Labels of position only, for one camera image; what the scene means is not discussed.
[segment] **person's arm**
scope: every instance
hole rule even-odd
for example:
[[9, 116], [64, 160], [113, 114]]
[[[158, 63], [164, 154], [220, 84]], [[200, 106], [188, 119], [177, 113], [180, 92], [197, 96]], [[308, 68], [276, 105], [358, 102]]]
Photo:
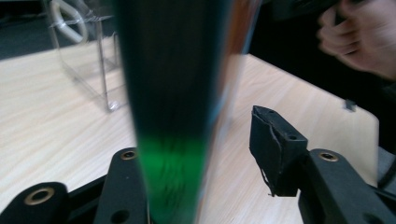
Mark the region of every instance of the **person's arm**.
[[[334, 25], [335, 11], [346, 18]], [[396, 0], [342, 0], [319, 19], [320, 48], [348, 66], [396, 81]]]

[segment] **green glass tube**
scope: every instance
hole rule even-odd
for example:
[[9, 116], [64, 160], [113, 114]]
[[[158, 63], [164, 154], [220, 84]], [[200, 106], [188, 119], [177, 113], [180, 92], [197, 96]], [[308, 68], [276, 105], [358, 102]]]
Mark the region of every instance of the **green glass tube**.
[[222, 70], [234, 2], [113, 1], [155, 224], [195, 220], [209, 143], [225, 101]]

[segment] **light wood table surface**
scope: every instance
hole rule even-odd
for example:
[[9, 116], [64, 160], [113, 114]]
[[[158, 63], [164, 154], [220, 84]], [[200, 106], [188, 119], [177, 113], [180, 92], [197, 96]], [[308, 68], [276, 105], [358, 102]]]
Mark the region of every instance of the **light wood table surface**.
[[[201, 223], [301, 223], [297, 198], [272, 198], [248, 150], [253, 105], [277, 111], [309, 140], [343, 154], [375, 185], [377, 119], [253, 56], [230, 117], [230, 129], [210, 164], [214, 178]], [[135, 147], [129, 108], [107, 113], [64, 73], [56, 51], [0, 62], [0, 211], [40, 182], [69, 190], [105, 175], [112, 155]]]

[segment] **brass screw hole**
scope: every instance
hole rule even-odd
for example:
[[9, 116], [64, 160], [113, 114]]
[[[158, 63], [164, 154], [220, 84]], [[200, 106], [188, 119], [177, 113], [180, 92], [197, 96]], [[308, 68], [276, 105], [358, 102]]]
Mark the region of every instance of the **brass screw hole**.
[[53, 194], [55, 193], [55, 190], [50, 187], [42, 188], [42, 189], [37, 189], [30, 193], [24, 200], [24, 203], [27, 205], [37, 205], [46, 202], [48, 199], [50, 199]]
[[134, 151], [126, 151], [121, 154], [121, 158], [125, 161], [133, 160], [137, 157], [137, 154]]
[[319, 156], [325, 161], [338, 161], [338, 157], [329, 152], [320, 152]]

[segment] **human hand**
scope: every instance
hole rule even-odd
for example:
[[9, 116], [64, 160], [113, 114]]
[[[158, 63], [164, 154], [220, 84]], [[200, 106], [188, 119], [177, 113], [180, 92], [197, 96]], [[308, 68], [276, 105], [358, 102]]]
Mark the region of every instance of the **human hand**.
[[[334, 25], [338, 11], [345, 21]], [[319, 48], [346, 65], [396, 81], [396, 1], [341, 0], [319, 18]]]

